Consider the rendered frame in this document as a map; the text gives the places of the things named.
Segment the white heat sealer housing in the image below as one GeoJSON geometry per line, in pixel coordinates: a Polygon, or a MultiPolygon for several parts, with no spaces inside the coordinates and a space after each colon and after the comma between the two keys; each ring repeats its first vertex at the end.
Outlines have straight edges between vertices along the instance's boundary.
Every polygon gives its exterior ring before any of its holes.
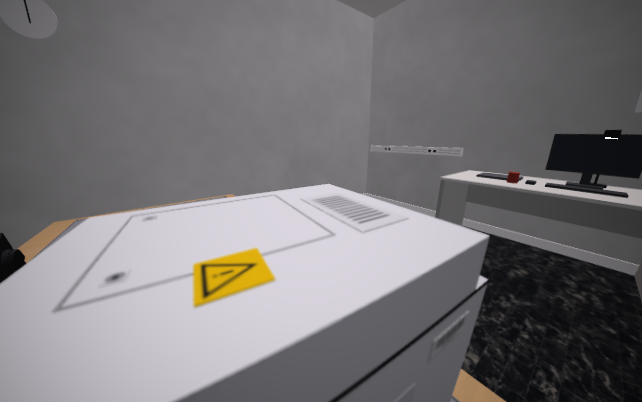
{"type": "Polygon", "coordinates": [[[450,402],[489,237],[331,184],[89,217],[0,283],[0,402],[450,402]]]}

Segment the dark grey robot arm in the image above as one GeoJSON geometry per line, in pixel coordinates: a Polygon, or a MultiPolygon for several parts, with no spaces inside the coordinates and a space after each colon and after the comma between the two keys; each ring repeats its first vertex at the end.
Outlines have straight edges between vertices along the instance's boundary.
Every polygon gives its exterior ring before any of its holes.
{"type": "Polygon", "coordinates": [[[14,250],[3,233],[0,233],[0,283],[27,263],[19,250],[14,250]],[[3,280],[4,279],[4,280],[3,280]]]}

